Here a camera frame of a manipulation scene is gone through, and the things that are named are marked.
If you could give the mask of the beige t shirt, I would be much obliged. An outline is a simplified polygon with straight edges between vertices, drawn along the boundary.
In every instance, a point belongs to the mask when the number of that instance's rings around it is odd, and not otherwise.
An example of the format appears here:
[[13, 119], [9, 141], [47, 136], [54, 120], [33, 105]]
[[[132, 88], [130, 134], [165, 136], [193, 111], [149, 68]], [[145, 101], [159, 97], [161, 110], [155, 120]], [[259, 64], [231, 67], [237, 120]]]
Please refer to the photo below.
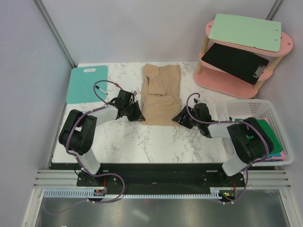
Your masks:
[[166, 65], [158, 67], [145, 64], [142, 73], [141, 110], [145, 117], [143, 124], [179, 126], [172, 119], [182, 109], [180, 66]]

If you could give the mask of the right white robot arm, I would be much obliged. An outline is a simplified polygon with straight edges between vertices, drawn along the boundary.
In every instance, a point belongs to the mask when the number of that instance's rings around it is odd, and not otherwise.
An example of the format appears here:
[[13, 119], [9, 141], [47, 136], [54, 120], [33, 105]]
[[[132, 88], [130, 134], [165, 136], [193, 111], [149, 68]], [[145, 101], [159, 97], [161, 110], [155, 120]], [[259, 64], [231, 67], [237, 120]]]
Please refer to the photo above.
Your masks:
[[195, 104], [193, 108], [185, 106], [172, 121], [188, 129], [197, 127], [202, 136], [207, 138], [230, 140], [234, 154], [221, 165], [217, 174], [217, 181], [222, 186], [228, 186], [233, 182], [234, 175], [275, 150], [272, 139], [255, 118], [216, 122], [204, 103]]

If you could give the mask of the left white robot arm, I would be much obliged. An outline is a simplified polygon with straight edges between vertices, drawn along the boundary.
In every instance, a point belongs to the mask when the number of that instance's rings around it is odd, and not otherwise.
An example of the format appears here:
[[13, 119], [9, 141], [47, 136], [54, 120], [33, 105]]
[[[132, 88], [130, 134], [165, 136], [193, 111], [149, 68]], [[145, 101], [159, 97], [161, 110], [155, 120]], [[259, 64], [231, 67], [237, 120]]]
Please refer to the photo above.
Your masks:
[[87, 180], [93, 186], [99, 186], [104, 181], [104, 175], [100, 172], [101, 164], [92, 150], [96, 127], [124, 116], [130, 122], [145, 121], [135, 94], [120, 90], [117, 97], [102, 107], [85, 113], [71, 110], [63, 125], [59, 143], [68, 154], [76, 157], [81, 168], [88, 173]]

